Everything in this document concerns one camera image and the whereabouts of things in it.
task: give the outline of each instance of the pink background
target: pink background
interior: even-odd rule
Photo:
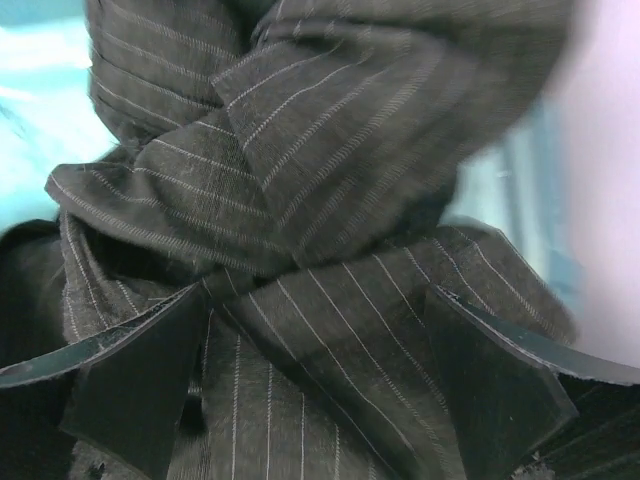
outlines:
[[[640,366],[640,2],[578,0],[549,95],[563,122],[570,236],[584,268],[577,348]]]

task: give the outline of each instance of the gray pinstripe fabric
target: gray pinstripe fabric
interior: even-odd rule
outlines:
[[[169,478],[464,478],[428,283],[573,333],[499,232],[437,222],[457,164],[543,85],[570,8],[88,0],[91,95],[122,147],[47,185],[63,209],[66,335],[204,282],[207,431],[181,433]],[[170,280],[127,275],[106,237],[153,252]],[[72,479],[96,462],[104,480],[136,478],[76,454]]]

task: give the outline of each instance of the dark fabric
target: dark fabric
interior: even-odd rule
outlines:
[[[91,96],[121,146],[49,178],[52,318],[76,343],[207,292],[203,425],[188,402],[156,459],[168,478],[465,478],[427,287],[561,343],[575,332],[502,234],[438,221],[459,162],[539,92],[572,2],[87,7]],[[138,477],[83,440],[68,478]]]

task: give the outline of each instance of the pinstripe fabric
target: pinstripe fabric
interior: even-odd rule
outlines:
[[[571,2],[249,3],[88,0],[122,146],[47,184],[67,340],[202,282],[206,428],[181,430],[170,479],[463,479],[427,285],[573,331],[499,232],[437,223],[458,162],[541,88]],[[129,275],[128,249],[166,274]],[[137,478],[75,452],[72,479]]]

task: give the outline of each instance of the black triangular tab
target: black triangular tab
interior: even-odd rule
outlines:
[[[577,411],[549,368],[465,307],[438,286],[427,292],[431,348],[467,477],[503,480]]]
[[[207,318],[202,291],[192,288],[134,342],[83,367],[61,429],[164,480]]]

